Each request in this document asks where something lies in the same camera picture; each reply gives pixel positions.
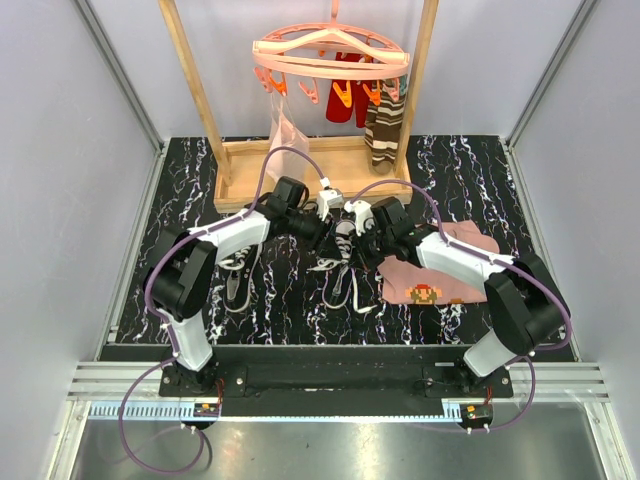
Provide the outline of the black sneaker with white laces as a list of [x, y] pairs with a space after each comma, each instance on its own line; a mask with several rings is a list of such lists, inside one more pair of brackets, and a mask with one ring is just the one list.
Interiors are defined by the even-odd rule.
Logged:
[[325, 273], [322, 302], [327, 309], [339, 310], [351, 299], [353, 310], [358, 314], [366, 314], [374, 307], [360, 306], [358, 303], [356, 272], [351, 264], [355, 231], [352, 220], [339, 220], [320, 247], [316, 265], [310, 271]]

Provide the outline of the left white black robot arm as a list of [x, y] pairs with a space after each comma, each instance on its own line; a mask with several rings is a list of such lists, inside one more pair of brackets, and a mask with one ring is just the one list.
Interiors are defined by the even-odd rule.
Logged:
[[280, 178], [271, 192], [256, 196], [238, 213], [209, 226], [164, 231], [148, 260], [144, 280], [147, 311], [160, 319], [169, 335], [170, 359], [181, 367], [181, 384], [196, 396], [215, 386], [216, 372], [202, 319], [214, 270], [226, 260], [280, 235], [291, 235], [316, 247], [329, 232], [331, 210], [342, 193], [321, 180], [316, 207], [303, 208], [305, 184]]

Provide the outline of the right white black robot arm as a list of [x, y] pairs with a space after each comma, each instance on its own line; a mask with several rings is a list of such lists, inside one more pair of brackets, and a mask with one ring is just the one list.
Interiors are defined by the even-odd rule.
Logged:
[[471, 221], [417, 225], [392, 197], [374, 205], [352, 200], [345, 209], [354, 217], [354, 252], [381, 274], [386, 302], [488, 306], [489, 332], [453, 374], [463, 395], [480, 394], [495, 370], [570, 325], [570, 311], [539, 256], [500, 253]]

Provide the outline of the pink mario t-shirt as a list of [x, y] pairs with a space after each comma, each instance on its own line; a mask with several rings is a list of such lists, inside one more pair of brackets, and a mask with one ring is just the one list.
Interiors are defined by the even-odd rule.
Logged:
[[[473, 221], [445, 222], [443, 227], [455, 240], [495, 254], [500, 252], [498, 243], [484, 235]], [[449, 305], [487, 301], [483, 291], [446, 273], [418, 268], [395, 256], [387, 257], [378, 266], [378, 272], [383, 279], [382, 298], [391, 304]]]

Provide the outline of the pink bra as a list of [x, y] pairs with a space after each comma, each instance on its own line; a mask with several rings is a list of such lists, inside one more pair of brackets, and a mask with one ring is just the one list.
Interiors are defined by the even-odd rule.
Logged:
[[[271, 128], [269, 150], [291, 147], [309, 153], [308, 138], [296, 127], [287, 99], [275, 92], [271, 94]], [[282, 176], [303, 181], [308, 163], [299, 154], [290, 150], [279, 150], [271, 155], [266, 173], [277, 181]]]

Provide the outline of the brown striped sock pair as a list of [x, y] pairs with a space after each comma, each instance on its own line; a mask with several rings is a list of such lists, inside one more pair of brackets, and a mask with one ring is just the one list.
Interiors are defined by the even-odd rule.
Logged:
[[383, 80], [374, 93], [380, 102], [370, 102], [365, 119], [364, 141], [367, 145], [370, 169], [386, 175], [394, 167], [403, 123], [407, 93], [406, 77]]

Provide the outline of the red sock pair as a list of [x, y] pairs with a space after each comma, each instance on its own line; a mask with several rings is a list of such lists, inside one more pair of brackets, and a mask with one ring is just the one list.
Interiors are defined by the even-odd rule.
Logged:
[[331, 81], [325, 117], [332, 123], [346, 123], [355, 117], [355, 125], [364, 128], [368, 107], [369, 93], [373, 91], [370, 80]]

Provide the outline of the pink round clip hanger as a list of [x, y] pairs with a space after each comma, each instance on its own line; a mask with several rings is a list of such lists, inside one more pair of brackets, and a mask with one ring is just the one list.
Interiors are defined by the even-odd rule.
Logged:
[[374, 31], [340, 23], [339, 9], [333, 1], [329, 21], [289, 25], [253, 42], [254, 73], [266, 92], [286, 97], [290, 76], [309, 78], [310, 86], [299, 87], [317, 104], [320, 79], [376, 81], [408, 72], [409, 53]]

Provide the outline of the right small connector box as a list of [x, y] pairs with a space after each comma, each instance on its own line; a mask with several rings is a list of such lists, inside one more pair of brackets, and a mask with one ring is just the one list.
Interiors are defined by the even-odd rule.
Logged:
[[490, 426], [494, 417], [493, 406], [489, 403], [468, 404], [461, 408], [462, 425], [465, 428]]

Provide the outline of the small connector box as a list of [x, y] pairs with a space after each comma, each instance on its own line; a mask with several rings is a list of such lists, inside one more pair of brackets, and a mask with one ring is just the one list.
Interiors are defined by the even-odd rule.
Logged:
[[461, 408], [462, 425], [465, 428], [490, 426], [494, 417], [493, 406], [489, 403], [468, 404]]
[[193, 415], [198, 418], [218, 418], [221, 414], [221, 407], [220, 402], [196, 402]]

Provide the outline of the left small connector box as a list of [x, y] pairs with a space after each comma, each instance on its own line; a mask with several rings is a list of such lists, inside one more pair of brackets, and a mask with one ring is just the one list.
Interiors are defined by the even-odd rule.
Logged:
[[193, 415], [198, 418], [218, 418], [221, 414], [221, 407], [220, 402], [196, 402]]

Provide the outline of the wooden drying rack frame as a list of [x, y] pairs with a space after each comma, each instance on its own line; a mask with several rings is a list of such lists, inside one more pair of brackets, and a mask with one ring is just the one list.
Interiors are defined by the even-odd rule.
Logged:
[[[221, 138], [178, 8], [173, 1], [162, 1], [159, 7], [218, 165], [214, 204], [219, 212], [229, 213], [247, 203], [254, 192], [263, 190], [258, 184], [263, 176], [260, 170], [268, 165], [277, 150], [269, 150], [270, 144], [266, 140], [229, 142]], [[409, 77], [409, 86], [396, 160], [393, 169], [382, 176], [391, 183], [385, 189], [385, 195], [395, 195], [403, 203], [408, 203], [412, 197], [406, 185], [409, 179], [406, 152], [437, 8], [435, 1], [423, 4], [415, 51], [410, 54], [409, 69], [405, 74]], [[303, 181], [309, 186], [311, 196], [317, 196], [323, 177], [328, 177], [333, 186], [347, 195], [362, 193], [367, 185], [379, 180], [379, 175], [370, 172], [365, 165], [366, 151], [364, 139], [357, 136], [310, 139], [309, 153], [300, 156], [308, 163]]]

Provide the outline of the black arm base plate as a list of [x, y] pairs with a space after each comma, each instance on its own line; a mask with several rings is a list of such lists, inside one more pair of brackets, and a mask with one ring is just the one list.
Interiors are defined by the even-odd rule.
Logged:
[[504, 368], [477, 379], [461, 346], [220, 346], [201, 373], [167, 366], [162, 397], [222, 396], [231, 419], [447, 417], [444, 403], [511, 399]]

